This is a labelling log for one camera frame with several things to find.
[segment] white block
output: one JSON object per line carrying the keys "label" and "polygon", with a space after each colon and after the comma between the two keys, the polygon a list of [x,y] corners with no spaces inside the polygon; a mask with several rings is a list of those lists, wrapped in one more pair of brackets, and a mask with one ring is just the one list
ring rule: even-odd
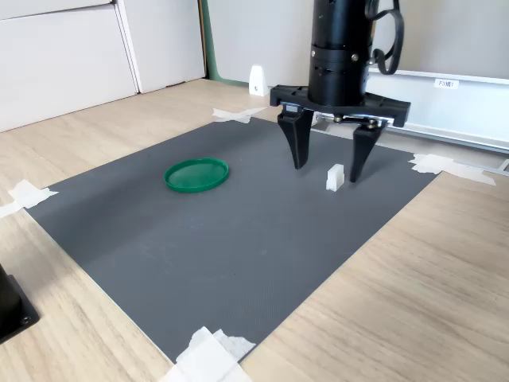
{"label": "white block", "polygon": [[269,87],[265,81],[263,68],[259,65],[253,65],[253,68],[251,68],[251,76],[249,77],[249,94],[261,97],[269,94]]}
{"label": "white block", "polygon": [[337,191],[344,183],[344,167],[343,165],[334,165],[327,172],[326,188],[331,191]]}

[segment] small white foam block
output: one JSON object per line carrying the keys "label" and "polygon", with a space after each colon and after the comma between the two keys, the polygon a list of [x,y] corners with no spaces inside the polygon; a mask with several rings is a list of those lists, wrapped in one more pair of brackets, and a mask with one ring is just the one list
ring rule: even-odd
{"label": "small white foam block", "polygon": [[343,165],[334,165],[327,172],[327,185],[326,189],[337,191],[344,183],[344,167]]}
{"label": "small white foam block", "polygon": [[265,81],[265,74],[260,65],[253,65],[249,76],[249,94],[264,97],[269,94],[269,87]]}
{"label": "small white foam block", "polygon": [[216,122],[237,121],[241,123],[249,123],[251,121],[252,115],[265,109],[266,107],[258,107],[255,109],[247,109],[245,111],[241,111],[240,113],[231,113],[229,111],[214,109],[212,115],[214,115],[215,117],[219,117],[219,119],[217,119]]}

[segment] black cable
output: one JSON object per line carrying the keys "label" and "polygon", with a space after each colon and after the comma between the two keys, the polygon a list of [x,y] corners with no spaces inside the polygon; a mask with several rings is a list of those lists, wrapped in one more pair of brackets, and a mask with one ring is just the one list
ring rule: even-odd
{"label": "black cable", "polygon": [[[375,2],[375,0],[367,0],[366,8],[364,10],[366,18],[371,21],[377,21],[380,18],[387,16],[388,14],[392,15],[394,18],[396,34],[392,48],[390,48],[387,54],[385,54],[381,49],[375,49],[373,51],[373,57],[379,66],[379,71],[385,75],[395,74],[396,70],[398,70],[399,61],[401,59],[401,53],[403,50],[403,39],[405,37],[405,22],[403,21],[403,16],[401,15],[399,0],[393,0],[393,2],[394,8],[392,10],[383,10],[377,14],[377,9],[375,6],[378,4],[378,2]],[[389,68],[386,68],[385,61],[391,57],[392,60],[390,62]]]}

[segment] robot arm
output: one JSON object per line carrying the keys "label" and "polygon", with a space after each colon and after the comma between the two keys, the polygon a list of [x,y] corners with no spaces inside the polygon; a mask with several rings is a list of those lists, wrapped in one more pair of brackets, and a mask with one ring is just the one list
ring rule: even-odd
{"label": "robot arm", "polygon": [[[379,0],[315,0],[309,86],[278,85],[270,92],[270,105],[283,105],[278,124],[293,155],[296,169],[308,160],[313,112],[334,115],[335,123],[357,123],[350,181],[357,181],[364,163],[387,125],[403,127],[410,103],[365,92],[368,65],[377,64],[382,74],[394,74],[399,65],[404,22],[399,0],[394,9],[376,13]],[[373,22],[394,17],[396,38],[390,51],[373,50]],[[386,60],[391,58],[389,68]]]}

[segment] label sticker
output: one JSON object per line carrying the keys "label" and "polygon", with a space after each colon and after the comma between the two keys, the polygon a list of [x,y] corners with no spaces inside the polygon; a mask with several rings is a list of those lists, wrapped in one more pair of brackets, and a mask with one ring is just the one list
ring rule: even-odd
{"label": "label sticker", "polygon": [[435,88],[457,90],[460,87],[460,81],[458,80],[443,80],[437,78],[435,80]]}

